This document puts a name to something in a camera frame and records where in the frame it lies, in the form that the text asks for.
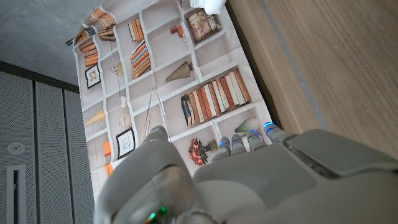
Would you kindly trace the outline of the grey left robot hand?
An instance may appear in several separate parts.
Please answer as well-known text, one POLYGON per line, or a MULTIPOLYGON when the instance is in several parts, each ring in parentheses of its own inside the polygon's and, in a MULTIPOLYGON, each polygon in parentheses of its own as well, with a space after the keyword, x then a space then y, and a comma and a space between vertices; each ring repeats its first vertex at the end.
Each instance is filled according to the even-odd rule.
POLYGON ((164 127, 113 170, 95 223, 396 223, 397 160, 343 136, 264 125, 190 174, 164 127))

